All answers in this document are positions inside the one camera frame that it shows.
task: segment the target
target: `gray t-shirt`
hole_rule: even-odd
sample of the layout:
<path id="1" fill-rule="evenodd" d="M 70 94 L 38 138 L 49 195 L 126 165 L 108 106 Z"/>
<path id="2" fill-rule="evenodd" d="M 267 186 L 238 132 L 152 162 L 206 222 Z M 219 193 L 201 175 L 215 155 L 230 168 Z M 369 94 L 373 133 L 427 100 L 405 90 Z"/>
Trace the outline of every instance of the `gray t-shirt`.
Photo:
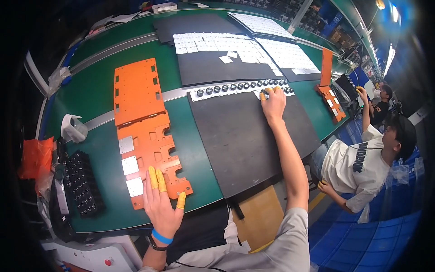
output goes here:
<path id="1" fill-rule="evenodd" d="M 216 272 L 214 267 L 227 272 L 234 271 L 296 271 L 310 270 L 308 247 L 308 213 L 302 208 L 291 208 L 284 214 L 273 243 L 260 252 L 247 254 L 239 244 L 226 244 L 213 248 L 185 253 L 178 262 L 201 268 L 172 263 L 169 272 Z M 139 272 L 156 272 L 145 266 Z"/>

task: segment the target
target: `black t-shirt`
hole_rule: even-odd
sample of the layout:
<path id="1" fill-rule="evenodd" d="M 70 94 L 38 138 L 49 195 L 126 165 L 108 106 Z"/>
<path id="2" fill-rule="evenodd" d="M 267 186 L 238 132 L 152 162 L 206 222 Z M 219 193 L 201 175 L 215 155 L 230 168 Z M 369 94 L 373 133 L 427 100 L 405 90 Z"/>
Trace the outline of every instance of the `black t-shirt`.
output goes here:
<path id="1" fill-rule="evenodd" d="M 370 115 L 370 123 L 372 126 L 381 123 L 388 114 L 388 103 L 379 102 L 377 105 L 373 106 L 375 109 L 373 111 L 373 116 Z"/>

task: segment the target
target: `orange plastic bag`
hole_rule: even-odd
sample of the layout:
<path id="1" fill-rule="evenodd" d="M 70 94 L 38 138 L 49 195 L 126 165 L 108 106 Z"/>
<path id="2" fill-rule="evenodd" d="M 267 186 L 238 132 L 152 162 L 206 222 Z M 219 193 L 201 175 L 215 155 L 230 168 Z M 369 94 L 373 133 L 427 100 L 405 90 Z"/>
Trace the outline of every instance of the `orange plastic bag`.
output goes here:
<path id="1" fill-rule="evenodd" d="M 18 176 L 21 179 L 38 178 L 41 174 L 50 172 L 53 158 L 53 137 L 39 141 L 24 140 L 23 156 Z"/>

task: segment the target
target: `green workbench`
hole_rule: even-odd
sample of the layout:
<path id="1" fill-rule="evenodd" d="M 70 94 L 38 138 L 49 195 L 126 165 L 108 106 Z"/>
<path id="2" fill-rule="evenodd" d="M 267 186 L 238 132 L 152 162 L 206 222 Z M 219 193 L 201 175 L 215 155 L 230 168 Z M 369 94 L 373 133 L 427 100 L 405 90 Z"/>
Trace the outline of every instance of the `green workbench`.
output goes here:
<path id="1" fill-rule="evenodd" d="M 255 10 L 265 14 L 265 11 L 252 7 L 229 3 L 207 3 L 219 5 L 225 9 L 243 9 L 241 12 Z M 127 24 L 122 24 L 108 29 L 92 39 L 85 40 L 77 49 L 71 59 L 71 66 L 83 59 L 110 47 L 125 39 L 152 32 L 152 21 L 156 17 L 180 16 L 195 13 L 217 13 L 226 16 L 228 10 L 198 9 L 179 10 L 166 12 L 158 15 L 150 15 L 135 19 Z M 305 30 L 295 31 L 296 36 L 304 36 L 316 42 L 319 37 Z M 322 52 L 319 49 L 301 45 L 302 50 L 313 60 L 314 64 L 321 68 Z M 58 90 L 50 113 L 47 114 L 48 122 L 45 130 L 45 138 L 60 135 L 60 124 L 65 114 L 82 116 L 82 121 L 87 122 L 104 113 L 113 110 L 113 77 L 117 67 L 136 61 L 155 58 L 157 71 L 162 92 L 171 91 L 182 87 L 178 70 L 175 49 L 168 45 L 162 45 L 158 40 L 138 45 L 116 54 L 110 55 L 87 68 L 76 73 L 72 81 Z M 333 67 L 343 72 L 346 65 L 338 65 L 334 57 Z M 322 98 L 314 91 L 313 87 L 318 81 L 301 81 L 291 83 L 302 106 L 305 108 L 317 136 L 320 140 L 326 138 L 348 117 L 339 124 L 333 124 L 332 116 L 326 108 Z M 194 193 L 186 199 L 185 211 L 203 207 L 222 199 L 217 180 L 211 170 L 211 165 L 202 144 L 198 129 L 193 118 L 187 97 L 166 101 L 165 107 L 171 120 L 171 131 L 176 150 L 171 155 L 180 158 L 183 169 L 178 173 L 179 177 L 186 177 L 193 188 Z M 134 226 L 144 225 L 150 222 L 143 210 L 134 210 L 130 201 L 126 178 L 121 165 L 117 133 L 114 121 L 110 121 L 90 130 L 86 140 L 79 144 L 67 143 L 69 154 L 80 149 L 89 154 L 98 187 L 107 209 L 95 218 L 82 219 L 78 216 L 75 206 L 72 215 L 72 226 L 76 232 L 103 232 Z"/>

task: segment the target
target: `hand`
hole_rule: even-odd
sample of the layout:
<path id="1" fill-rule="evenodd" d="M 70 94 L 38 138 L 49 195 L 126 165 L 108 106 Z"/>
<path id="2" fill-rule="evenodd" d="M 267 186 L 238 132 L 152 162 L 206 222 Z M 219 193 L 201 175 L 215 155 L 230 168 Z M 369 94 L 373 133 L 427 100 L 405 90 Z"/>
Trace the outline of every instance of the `hand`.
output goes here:
<path id="1" fill-rule="evenodd" d="M 269 99 L 266 100 L 264 94 L 260 93 L 261 106 L 263 107 L 264 115 L 271 126 L 276 122 L 282 121 L 286 96 L 280 87 L 275 87 L 274 89 L 266 88 L 265 90 L 269 92 Z"/>
<path id="2" fill-rule="evenodd" d="M 186 193 L 181 192 L 174 210 L 167 195 L 162 171 L 155 170 L 152 166 L 148 168 L 144 181 L 144 207 L 155 231 L 168 239 L 174 237 L 183 219 L 185 200 Z"/>
<path id="3" fill-rule="evenodd" d="M 361 97 L 361 100 L 364 103 L 368 103 L 367 91 L 363 87 L 361 87 L 361 86 L 356 87 L 356 90 L 359 93 L 359 96 Z"/>
<path id="4" fill-rule="evenodd" d="M 334 188 L 327 183 L 326 181 L 322 180 L 321 182 L 319 182 L 317 184 L 317 188 L 322 192 L 325 193 L 327 195 L 331 195 L 331 193 L 335 193 Z"/>

